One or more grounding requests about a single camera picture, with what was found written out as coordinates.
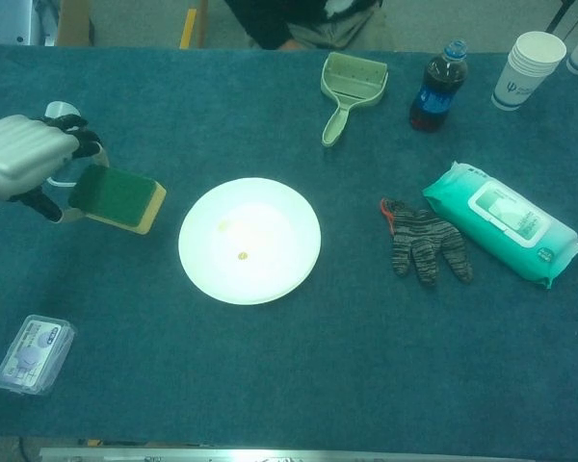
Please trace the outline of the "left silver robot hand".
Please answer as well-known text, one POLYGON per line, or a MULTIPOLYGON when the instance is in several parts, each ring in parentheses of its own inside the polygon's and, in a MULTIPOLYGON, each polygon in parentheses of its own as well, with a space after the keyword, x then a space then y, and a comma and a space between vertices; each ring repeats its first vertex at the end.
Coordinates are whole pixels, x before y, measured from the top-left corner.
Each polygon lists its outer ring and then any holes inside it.
POLYGON ((0 119, 0 200, 21 202, 54 223, 78 220, 84 213, 60 208, 42 184, 67 163, 90 157, 101 166, 109 159, 97 134, 79 115, 0 119))

